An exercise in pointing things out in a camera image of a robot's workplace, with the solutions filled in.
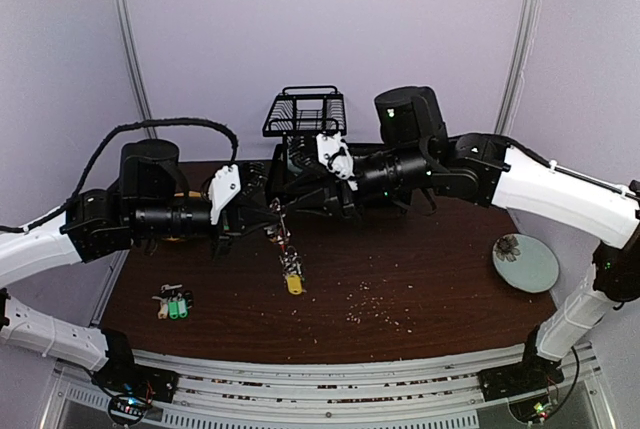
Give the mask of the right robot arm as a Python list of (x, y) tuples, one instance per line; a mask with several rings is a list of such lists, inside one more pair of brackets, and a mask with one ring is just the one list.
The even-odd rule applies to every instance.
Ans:
[(580, 229), (598, 240), (593, 272), (562, 306), (528, 335), (522, 359), (482, 370), (487, 401), (560, 383), (562, 359), (604, 315), (639, 297), (639, 185), (614, 185), (561, 167), (503, 135), (448, 134), (435, 91), (404, 86), (379, 94), (374, 106), (382, 145), (352, 149), (339, 117), (303, 99), (336, 94), (332, 86), (288, 87), (276, 98), (284, 111), (282, 174), (272, 198), (292, 209), (357, 216), (368, 204), (407, 207), (414, 191), (477, 206), (520, 210)]

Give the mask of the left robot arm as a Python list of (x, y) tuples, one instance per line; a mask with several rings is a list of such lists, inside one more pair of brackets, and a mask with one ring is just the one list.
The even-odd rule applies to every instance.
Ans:
[(161, 139), (126, 144), (119, 176), (109, 188), (82, 192), (66, 208), (46, 214), (42, 224), (31, 222), (16, 233), (2, 234), (2, 343), (80, 366), (107, 390), (170, 401), (175, 374), (153, 374), (137, 364), (125, 334), (44, 314), (6, 288), (143, 242), (206, 238), (225, 250), (234, 239), (276, 223), (276, 214), (252, 198), (260, 185), (257, 172), (231, 163), (213, 174), (207, 195), (192, 197), (176, 144)]

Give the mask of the large keyring with red handle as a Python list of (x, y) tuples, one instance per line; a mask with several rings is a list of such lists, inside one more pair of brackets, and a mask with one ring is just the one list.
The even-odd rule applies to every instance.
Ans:
[(276, 215), (276, 221), (264, 229), (265, 235), (279, 247), (279, 261), (288, 293), (294, 296), (302, 295), (305, 282), (303, 262), (290, 242), (291, 233), (286, 226), (283, 205), (278, 199), (274, 199), (269, 208)]

